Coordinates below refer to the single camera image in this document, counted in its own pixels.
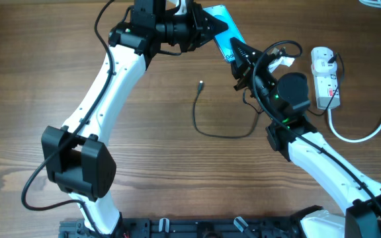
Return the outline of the light blue Galaxy smartphone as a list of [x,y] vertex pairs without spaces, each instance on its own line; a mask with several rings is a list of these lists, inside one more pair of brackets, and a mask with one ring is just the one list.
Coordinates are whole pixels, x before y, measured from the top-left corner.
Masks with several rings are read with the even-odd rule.
[[205,7],[203,10],[206,11],[209,15],[227,24],[228,29],[222,33],[215,35],[214,41],[217,47],[219,47],[225,61],[227,63],[231,63],[235,60],[235,58],[230,39],[237,38],[239,41],[245,43],[243,36],[238,30],[235,22],[232,19],[232,16],[230,15],[225,5]]

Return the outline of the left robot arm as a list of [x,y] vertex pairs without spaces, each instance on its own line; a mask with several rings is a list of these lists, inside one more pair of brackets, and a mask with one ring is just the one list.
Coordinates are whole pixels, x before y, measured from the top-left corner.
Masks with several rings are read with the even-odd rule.
[[69,194],[92,235],[123,237],[126,228],[110,187],[116,163],[108,151],[115,121],[134,85],[166,43],[191,52],[228,25],[193,1],[136,1],[103,42],[104,63],[91,88],[62,127],[47,127],[42,135],[48,179]]

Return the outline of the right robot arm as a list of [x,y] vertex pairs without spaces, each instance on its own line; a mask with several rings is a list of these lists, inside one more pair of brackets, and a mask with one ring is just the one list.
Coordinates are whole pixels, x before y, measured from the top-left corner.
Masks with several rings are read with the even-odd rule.
[[236,89],[250,89],[251,96],[271,119],[266,131],[272,149],[306,171],[344,214],[343,223],[336,228],[326,228],[325,222],[314,221],[313,214],[306,214],[300,220],[304,236],[334,232],[344,237],[381,237],[381,184],[338,154],[309,121],[307,77],[291,72],[275,79],[269,71],[274,60],[289,56],[284,48],[271,52],[286,42],[275,42],[264,51],[235,37],[230,44]]

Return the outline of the white charger plug adapter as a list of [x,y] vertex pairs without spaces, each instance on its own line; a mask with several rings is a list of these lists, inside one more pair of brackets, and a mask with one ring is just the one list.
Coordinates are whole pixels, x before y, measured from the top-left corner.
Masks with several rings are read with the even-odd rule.
[[327,59],[315,59],[312,62],[312,73],[316,77],[328,76],[336,73],[337,64],[335,62],[329,63]]

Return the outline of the white power strip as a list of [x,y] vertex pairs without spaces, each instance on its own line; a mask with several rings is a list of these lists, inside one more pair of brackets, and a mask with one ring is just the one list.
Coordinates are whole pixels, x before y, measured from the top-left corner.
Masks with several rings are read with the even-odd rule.
[[[333,51],[323,46],[315,47],[311,51],[312,62],[316,59],[327,59],[329,63],[336,63],[333,57]],[[339,91],[337,90],[337,71],[328,76],[314,76],[314,87],[318,109],[327,110],[327,106],[328,109],[333,109],[340,105]]]

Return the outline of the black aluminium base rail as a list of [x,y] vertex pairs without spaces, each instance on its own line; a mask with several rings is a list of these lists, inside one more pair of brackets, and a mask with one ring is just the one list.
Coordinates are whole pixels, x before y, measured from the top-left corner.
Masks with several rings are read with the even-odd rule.
[[102,237],[204,238],[204,237],[304,237],[301,227],[290,217],[244,219],[167,219],[124,218],[119,228]]

